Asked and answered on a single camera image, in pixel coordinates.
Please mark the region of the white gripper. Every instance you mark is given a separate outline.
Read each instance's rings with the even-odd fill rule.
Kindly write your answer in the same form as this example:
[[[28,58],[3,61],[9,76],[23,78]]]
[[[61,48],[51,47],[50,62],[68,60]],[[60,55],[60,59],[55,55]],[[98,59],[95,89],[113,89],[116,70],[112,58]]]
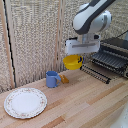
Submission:
[[[65,42],[65,53],[67,55],[97,52],[99,48],[100,48],[99,40],[86,42],[84,44],[81,44],[76,39],[67,40]],[[84,60],[85,57],[81,57],[82,64],[84,63]]]

